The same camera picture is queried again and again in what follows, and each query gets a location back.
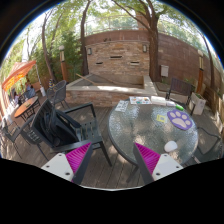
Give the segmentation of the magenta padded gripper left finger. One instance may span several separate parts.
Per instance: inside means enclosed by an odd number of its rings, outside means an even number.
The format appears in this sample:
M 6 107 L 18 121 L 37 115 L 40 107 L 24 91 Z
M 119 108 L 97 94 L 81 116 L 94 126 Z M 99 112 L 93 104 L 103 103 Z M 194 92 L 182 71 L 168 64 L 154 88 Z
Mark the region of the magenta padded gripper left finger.
M 92 152 L 92 144 L 87 143 L 67 154 L 58 153 L 50 161 L 43 165 L 42 169 L 65 180 L 80 185 Z

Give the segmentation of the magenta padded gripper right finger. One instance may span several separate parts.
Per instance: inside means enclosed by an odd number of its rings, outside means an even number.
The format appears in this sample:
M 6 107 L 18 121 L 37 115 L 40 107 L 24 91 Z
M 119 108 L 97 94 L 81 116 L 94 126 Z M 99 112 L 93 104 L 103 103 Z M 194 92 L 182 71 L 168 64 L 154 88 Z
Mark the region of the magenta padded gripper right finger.
M 155 151 L 135 143 L 133 154 L 145 184 L 152 183 L 182 169 L 182 166 L 168 154 Z

